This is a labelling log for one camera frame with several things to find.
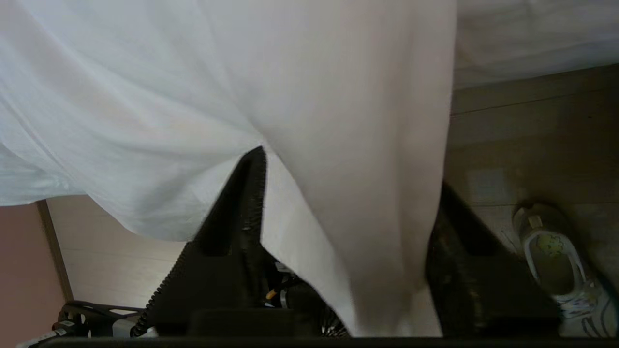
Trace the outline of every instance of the wooden floor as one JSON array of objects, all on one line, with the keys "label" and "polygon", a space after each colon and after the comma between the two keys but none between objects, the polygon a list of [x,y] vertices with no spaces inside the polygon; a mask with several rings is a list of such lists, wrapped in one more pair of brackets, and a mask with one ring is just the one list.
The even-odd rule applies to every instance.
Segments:
[{"label": "wooden floor", "polygon": [[[619,68],[454,93],[445,177],[514,252],[515,205],[557,203],[619,285]],[[86,196],[48,200],[74,297],[143,307],[183,243],[128,232]]]},{"label": "wooden floor", "polygon": [[558,205],[619,286],[619,66],[455,92],[445,178],[514,252],[516,204]]}]

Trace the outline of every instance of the white shoe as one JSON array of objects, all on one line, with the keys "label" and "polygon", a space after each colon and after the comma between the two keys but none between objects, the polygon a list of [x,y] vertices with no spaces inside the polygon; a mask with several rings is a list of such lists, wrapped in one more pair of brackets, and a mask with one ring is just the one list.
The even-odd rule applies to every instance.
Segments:
[{"label": "white shoe", "polygon": [[591,268],[568,238],[560,211],[544,204],[514,215],[531,274],[561,310],[561,337],[617,337],[619,302],[612,285]]}]

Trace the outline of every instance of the wall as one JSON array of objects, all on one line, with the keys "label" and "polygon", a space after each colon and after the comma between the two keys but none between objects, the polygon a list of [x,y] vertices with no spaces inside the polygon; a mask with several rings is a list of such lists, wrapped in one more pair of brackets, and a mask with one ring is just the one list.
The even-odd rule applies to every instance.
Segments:
[{"label": "wall", "polygon": [[185,245],[126,230],[88,196],[47,204],[76,300],[144,308]]},{"label": "wall", "polygon": [[36,205],[0,207],[0,347],[49,331],[63,304]]}]

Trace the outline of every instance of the white bedding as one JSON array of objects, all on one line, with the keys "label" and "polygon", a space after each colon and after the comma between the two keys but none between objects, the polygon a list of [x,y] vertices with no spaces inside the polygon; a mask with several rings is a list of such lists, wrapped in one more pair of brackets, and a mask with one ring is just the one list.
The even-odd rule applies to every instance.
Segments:
[{"label": "white bedding", "polygon": [[263,245],[354,335],[440,335],[423,262],[454,42],[457,86],[619,56],[612,2],[460,5],[456,40],[451,1],[3,0],[0,204],[85,193],[187,240],[262,145]]}]

